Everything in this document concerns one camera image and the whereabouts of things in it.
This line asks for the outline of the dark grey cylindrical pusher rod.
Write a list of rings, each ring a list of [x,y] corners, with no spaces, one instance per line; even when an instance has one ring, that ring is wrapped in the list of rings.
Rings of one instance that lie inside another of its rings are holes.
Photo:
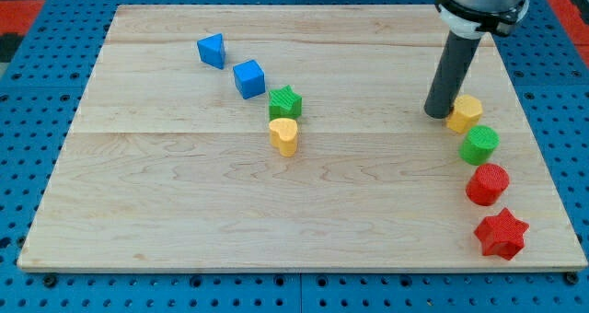
[[[434,119],[446,118],[462,87],[479,47],[480,39],[465,39],[450,31],[424,103],[425,113]]]

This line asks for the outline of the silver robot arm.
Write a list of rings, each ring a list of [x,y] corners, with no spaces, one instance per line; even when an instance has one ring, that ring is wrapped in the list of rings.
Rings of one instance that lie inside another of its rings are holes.
[[[434,6],[449,31],[424,111],[443,119],[454,108],[482,37],[510,35],[524,20],[529,0],[435,0]]]

